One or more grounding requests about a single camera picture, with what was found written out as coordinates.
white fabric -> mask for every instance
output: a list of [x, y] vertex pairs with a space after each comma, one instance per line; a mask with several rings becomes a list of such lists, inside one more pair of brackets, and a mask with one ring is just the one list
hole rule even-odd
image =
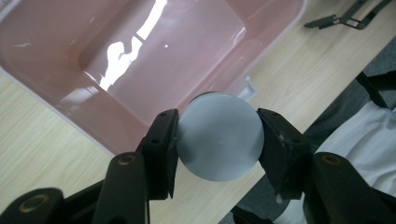
[[[396, 196], [396, 115], [367, 103], [318, 149], [347, 158], [373, 188]], [[291, 201], [275, 223], [306, 223], [303, 200]]]

white ball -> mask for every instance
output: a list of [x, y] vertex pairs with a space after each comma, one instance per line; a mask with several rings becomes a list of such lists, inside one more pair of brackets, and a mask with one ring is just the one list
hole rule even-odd
[[257, 112], [225, 93], [197, 97], [178, 121], [178, 155], [191, 172], [206, 180], [228, 181], [244, 175], [258, 161], [263, 145]]

screw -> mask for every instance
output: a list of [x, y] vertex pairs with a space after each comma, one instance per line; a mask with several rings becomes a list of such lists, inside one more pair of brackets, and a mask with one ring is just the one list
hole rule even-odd
[[134, 160], [135, 160], [134, 156], [124, 156], [124, 157], [119, 158], [119, 164], [120, 165], [128, 165], [128, 164], [133, 163]]
[[35, 211], [39, 206], [43, 205], [50, 199], [48, 194], [38, 194], [21, 203], [19, 209], [23, 213]]
[[329, 156], [329, 155], [322, 156], [322, 160], [331, 164], [331, 165], [337, 165], [337, 164], [341, 163], [340, 159], [338, 159], [334, 156]]

light wood surface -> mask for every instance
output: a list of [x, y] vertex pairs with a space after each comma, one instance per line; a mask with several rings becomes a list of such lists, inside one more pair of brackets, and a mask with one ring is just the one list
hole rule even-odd
[[[301, 132], [396, 36], [392, 1], [363, 31], [308, 21], [342, 13], [354, 1], [311, 0], [303, 18], [251, 71], [251, 104], [275, 110]], [[69, 196], [104, 178], [111, 157], [3, 74], [0, 75], [0, 211], [23, 193], [55, 187]], [[173, 200], [150, 202], [152, 223], [218, 223], [261, 178], [214, 183], [177, 167]]]

plastic container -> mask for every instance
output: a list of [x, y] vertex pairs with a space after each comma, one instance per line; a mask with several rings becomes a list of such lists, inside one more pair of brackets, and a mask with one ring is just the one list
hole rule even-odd
[[250, 98], [248, 70], [305, 0], [0, 0], [1, 72], [98, 144], [135, 150], [204, 91]]

